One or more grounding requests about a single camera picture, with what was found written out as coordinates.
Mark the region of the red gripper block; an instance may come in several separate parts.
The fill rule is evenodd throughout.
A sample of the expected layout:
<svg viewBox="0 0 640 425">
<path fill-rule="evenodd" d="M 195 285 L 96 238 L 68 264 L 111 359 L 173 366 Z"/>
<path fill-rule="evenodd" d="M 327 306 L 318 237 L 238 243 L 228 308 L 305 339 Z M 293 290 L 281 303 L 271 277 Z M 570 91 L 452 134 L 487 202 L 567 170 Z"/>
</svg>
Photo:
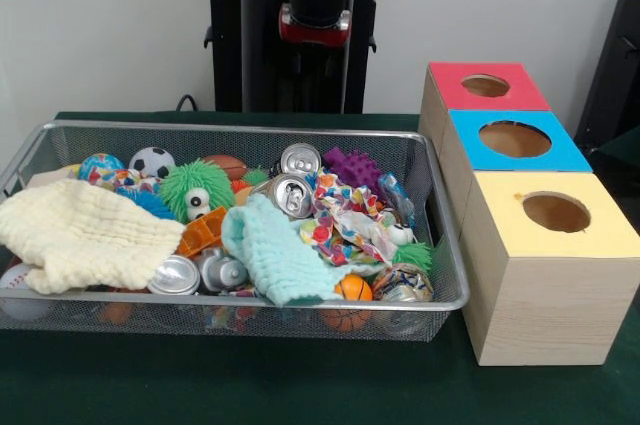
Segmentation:
<svg viewBox="0 0 640 425">
<path fill-rule="evenodd" d="M 351 33 L 351 11 L 345 9 L 338 20 L 328 27 L 312 27 L 297 21 L 289 3 L 279 11 L 280 38 L 292 44 L 318 44 L 325 47 L 343 47 Z"/>
</svg>

